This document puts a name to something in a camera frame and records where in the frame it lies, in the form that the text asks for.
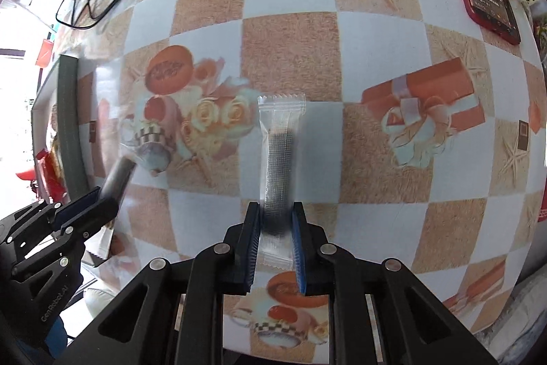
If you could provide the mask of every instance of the plastic packet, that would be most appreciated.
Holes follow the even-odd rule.
[[[293,269],[292,209],[294,166],[300,117],[306,111],[302,95],[258,98],[262,129],[261,238],[258,252],[264,264]]]

